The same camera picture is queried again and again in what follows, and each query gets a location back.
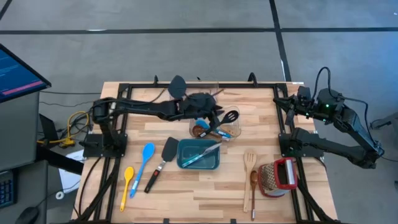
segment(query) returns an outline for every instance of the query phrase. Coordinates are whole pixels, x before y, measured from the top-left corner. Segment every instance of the concrete floor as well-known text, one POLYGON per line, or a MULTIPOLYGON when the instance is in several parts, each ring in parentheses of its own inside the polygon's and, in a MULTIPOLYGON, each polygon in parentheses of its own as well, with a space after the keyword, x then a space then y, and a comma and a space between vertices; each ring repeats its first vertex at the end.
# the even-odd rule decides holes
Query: concrete floor
MULTIPOLYGON (((0 7, 6 0, 0 0, 0 7)), ((398 27, 397 1, 277 0, 281 28, 398 27)), ((154 29, 182 27, 273 27, 267 0, 13 0, 1 30, 154 29)), ((313 89, 322 66, 332 71, 332 88, 369 103, 368 119, 398 111, 398 32, 283 33, 292 81, 313 89)), ((48 78, 50 91, 100 92, 105 81, 246 80, 283 81, 273 32, 223 34, 0 35, 0 42, 48 78)), ((320 87, 326 87, 326 76, 320 87)), ((99 95, 40 94, 48 103, 74 105, 99 95)), ((348 102, 361 119, 363 105, 348 102)), ((76 108, 40 105, 58 127, 76 108)), ((316 122, 322 137, 355 145, 332 126, 316 122)), ((372 131, 398 159, 397 134, 391 127, 372 131)), ((76 149, 59 150, 63 154, 76 149)), ((348 223, 396 223, 398 163, 378 160, 363 170, 346 159, 326 155, 328 178, 339 219, 348 223)), ((49 191, 60 188, 50 169, 49 191)), ((64 201, 50 199, 47 221, 70 218, 75 192, 64 201)))

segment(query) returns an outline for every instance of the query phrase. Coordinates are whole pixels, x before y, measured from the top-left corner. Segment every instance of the wooden tabletop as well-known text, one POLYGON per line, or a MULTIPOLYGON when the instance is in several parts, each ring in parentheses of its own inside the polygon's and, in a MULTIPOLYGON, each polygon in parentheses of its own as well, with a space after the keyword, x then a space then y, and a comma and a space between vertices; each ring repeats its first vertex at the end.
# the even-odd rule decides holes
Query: wooden tabletop
MULTIPOLYGON (((104 83, 101 97, 116 97, 119 82, 104 83)), ((287 83, 289 95, 297 92, 299 84, 287 83)), ((161 88, 133 89, 132 99, 150 101, 160 92, 161 88)), ((189 121, 167 122, 155 116, 129 114, 126 132, 128 145, 126 155, 121 160, 118 187, 114 198, 112 223, 162 223, 169 218, 171 223, 229 223, 232 218, 238 223, 251 222, 251 213, 243 212, 243 195, 245 171, 243 153, 246 149, 257 152, 255 169, 281 158, 279 142, 279 125, 274 97, 270 88, 227 88, 218 95, 220 106, 237 106, 240 111, 241 135, 221 147, 220 166, 216 170, 180 169, 175 162, 166 163, 149 194, 144 188, 153 171, 162 162, 161 153, 168 137, 176 139, 192 138, 188 132, 189 121), (142 162, 141 152, 144 145, 153 142, 155 154, 147 163, 142 175, 138 192, 133 199, 127 196, 126 208, 119 211, 124 190, 124 170, 133 166, 134 177, 142 162)), ((165 93, 157 100, 169 100, 165 93)), ((296 127, 315 130, 313 121, 303 116, 294 118, 296 127)), ((78 206, 81 186, 86 179, 95 158, 85 162, 81 176, 80 188, 75 205, 78 206)), ((93 169, 83 196, 82 209, 86 208, 98 192, 103 169, 102 159, 93 169)), ((331 196, 325 168, 315 159, 303 158, 308 189, 322 209, 332 218, 337 218, 331 196)), ((303 218, 306 218, 303 199, 297 191, 303 218)), ((101 217, 104 218, 108 204, 108 193, 103 200, 101 217)), ((292 197, 289 194, 281 198, 267 198, 256 189, 256 219, 254 223, 295 223, 292 197)))

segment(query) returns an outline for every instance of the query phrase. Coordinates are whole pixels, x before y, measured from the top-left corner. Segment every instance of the slotted wooden spatula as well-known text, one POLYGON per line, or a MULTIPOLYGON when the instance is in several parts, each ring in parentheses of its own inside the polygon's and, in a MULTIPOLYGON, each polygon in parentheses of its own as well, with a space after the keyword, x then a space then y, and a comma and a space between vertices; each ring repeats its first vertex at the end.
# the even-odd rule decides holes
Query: slotted wooden spatula
POLYGON ((246 152, 244 152, 243 160, 246 167, 246 183, 244 186, 243 211, 248 212, 250 194, 250 173, 253 170, 254 165, 256 164, 257 154, 252 149, 248 149, 246 150, 246 152))

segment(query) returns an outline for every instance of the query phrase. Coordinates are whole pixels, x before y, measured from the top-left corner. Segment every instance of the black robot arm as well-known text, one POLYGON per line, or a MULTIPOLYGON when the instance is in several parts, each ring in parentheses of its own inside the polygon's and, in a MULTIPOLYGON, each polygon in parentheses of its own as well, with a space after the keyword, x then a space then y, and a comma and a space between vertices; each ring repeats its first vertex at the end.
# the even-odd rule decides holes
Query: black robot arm
POLYGON ((374 169, 376 160, 383 154, 383 149, 377 141, 373 141, 369 133, 360 123, 354 110, 344 104, 345 98, 338 92, 320 90, 317 101, 310 96, 309 88, 300 86, 297 96, 275 98, 274 102, 286 113, 286 124, 290 124, 294 115, 300 114, 308 118, 324 121, 325 124, 333 123, 334 127, 343 133, 349 134, 360 146, 348 147, 326 139, 319 138, 318 134, 296 128, 292 134, 282 134, 280 145, 286 150, 286 156, 294 156, 304 147, 320 149, 339 156, 346 157, 353 164, 364 169, 374 169))

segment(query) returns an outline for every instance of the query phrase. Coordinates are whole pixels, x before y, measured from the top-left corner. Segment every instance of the computer monitor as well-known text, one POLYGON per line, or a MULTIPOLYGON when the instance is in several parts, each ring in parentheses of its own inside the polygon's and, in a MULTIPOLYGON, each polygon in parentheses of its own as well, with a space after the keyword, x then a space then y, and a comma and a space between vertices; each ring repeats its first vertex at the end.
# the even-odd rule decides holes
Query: computer monitor
POLYGON ((0 103, 48 87, 48 80, 0 44, 0 103))

